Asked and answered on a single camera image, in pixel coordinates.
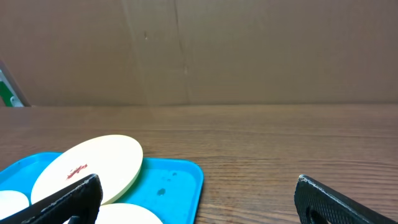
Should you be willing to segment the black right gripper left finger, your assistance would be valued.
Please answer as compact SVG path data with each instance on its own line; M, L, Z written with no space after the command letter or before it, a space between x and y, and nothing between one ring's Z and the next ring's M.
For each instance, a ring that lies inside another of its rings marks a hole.
M94 224L102 198L100 178L90 174L1 220L1 224Z

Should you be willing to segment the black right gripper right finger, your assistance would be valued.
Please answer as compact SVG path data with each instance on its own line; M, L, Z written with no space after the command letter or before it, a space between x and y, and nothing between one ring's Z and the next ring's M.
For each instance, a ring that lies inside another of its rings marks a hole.
M307 175L298 177L294 204L303 224L397 224Z

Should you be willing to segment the light blue plate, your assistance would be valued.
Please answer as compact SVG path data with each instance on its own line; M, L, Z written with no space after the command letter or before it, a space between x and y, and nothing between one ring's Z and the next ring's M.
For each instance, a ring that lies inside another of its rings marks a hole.
M15 190L2 190L0 203L2 220L30 205L29 199L22 192Z

